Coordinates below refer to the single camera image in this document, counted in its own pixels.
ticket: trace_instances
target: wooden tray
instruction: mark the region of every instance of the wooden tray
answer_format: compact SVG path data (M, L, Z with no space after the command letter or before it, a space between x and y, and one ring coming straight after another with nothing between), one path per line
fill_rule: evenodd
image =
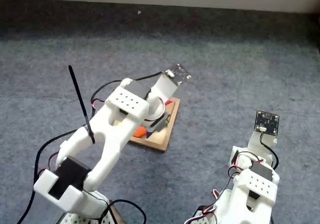
M166 151L170 135L174 127L173 124L176 120L176 116L180 105L180 99L172 97L170 98L170 100L172 101L172 103L166 105L165 108L166 111L170 114L170 119L167 127L160 132L155 131L149 138L146 138L146 136L143 136L141 138L133 136L131 137L132 142L148 146L153 149Z

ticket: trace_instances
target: circuit board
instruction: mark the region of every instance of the circuit board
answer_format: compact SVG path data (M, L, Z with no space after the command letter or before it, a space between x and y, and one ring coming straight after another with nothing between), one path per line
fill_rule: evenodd
M163 71L177 86L181 85L185 79L190 79L190 73L181 65L177 64L170 69Z
M258 110L255 115L254 129L268 135L278 135L279 115Z

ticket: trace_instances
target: black zip tie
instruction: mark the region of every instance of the black zip tie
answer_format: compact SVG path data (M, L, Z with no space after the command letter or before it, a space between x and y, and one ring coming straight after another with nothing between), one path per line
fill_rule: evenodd
M86 113L86 108L85 108L85 104L84 104L84 101L82 99L82 96L81 96L81 93L80 93L80 89L79 89L79 85L77 83L77 79L76 79L76 76L75 76L75 73L72 69L72 66L69 65L69 72L70 72L70 75L71 75L71 78L72 78L72 81L73 81L73 85L74 85L74 88L75 88L75 91L76 91L76 94L78 96L78 99L79 99L79 102L80 102L80 105L81 105L81 108L82 108L82 112L83 112L83 115L84 115L84 118L85 118L85 122L87 124L87 126L85 126L85 129L87 130L88 132L88 135L91 137L91 140L92 140L92 143L95 144L95 139L94 139L94 134L91 130L91 126L90 126L90 123L89 123L89 119L88 119L88 115Z

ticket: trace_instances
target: floor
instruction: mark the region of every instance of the floor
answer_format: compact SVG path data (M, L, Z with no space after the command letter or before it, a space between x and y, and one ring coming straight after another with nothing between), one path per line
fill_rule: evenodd
M90 95L102 83L177 63L192 79L175 94L181 107L167 152L128 144L100 191L138 203L148 223L183 223L212 201L213 188L223 188L231 148L247 145L255 111L262 109L280 115L275 223L319 222L316 18L27 0L0 0L0 8L2 223L16 223L27 206L39 147L84 124L68 65L89 110ZM60 143L44 151L40 166ZM80 160L93 167L101 148L81 153ZM142 223L136 209L116 207L128 223ZM25 223L55 223L61 213L36 195Z

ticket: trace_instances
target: robotic arm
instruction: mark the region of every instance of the robotic arm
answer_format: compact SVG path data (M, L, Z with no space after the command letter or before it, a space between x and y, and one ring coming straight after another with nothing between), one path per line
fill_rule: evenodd
M279 175L273 165L271 148L277 144L279 116L257 111L253 134L246 148L234 146L229 159L228 174L233 189L222 193L213 190L215 203L201 206L185 224L269 224L275 205Z
M34 190L62 208L82 217L99 218L106 208L96 190L119 159L120 152L135 130L143 125L154 128L165 116L165 102L190 74L181 66L164 71L149 88L126 78L106 99L90 120L90 127L79 128L63 142L56 160L56 171L45 170L34 184ZM100 160L91 170L75 157L95 142L104 143Z

